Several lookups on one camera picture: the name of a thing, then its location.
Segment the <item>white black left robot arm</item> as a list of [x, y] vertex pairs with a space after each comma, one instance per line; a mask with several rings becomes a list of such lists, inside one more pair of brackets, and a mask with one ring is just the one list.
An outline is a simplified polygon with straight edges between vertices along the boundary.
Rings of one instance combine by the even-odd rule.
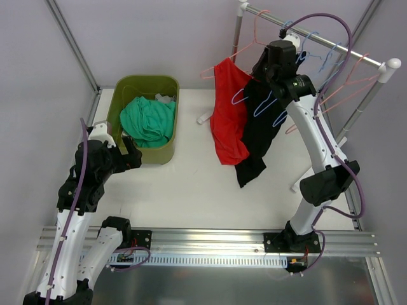
[[109, 216], [99, 229], [96, 242], [80, 261], [90, 220], [104, 195], [104, 184], [116, 173], [139, 168], [142, 153], [128, 137], [122, 154], [107, 140], [86, 140], [78, 145], [75, 164], [58, 192], [57, 230], [50, 260], [37, 289], [24, 304], [91, 304], [95, 282], [107, 259], [132, 241], [128, 219]]

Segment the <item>grey tank top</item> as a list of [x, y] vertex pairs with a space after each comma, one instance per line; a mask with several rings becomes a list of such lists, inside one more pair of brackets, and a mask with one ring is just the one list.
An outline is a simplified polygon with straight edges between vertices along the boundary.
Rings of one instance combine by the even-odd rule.
[[155, 100], [163, 104], [169, 104], [176, 101], [176, 96], [161, 95], [160, 93], [157, 93], [155, 95]]

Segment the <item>green tank top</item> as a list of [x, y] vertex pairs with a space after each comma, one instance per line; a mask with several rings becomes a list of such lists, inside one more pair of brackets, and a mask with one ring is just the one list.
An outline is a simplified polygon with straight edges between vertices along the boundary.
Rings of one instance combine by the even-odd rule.
[[120, 112], [120, 123], [138, 147], [159, 148], [173, 136], [176, 102], [136, 97]]

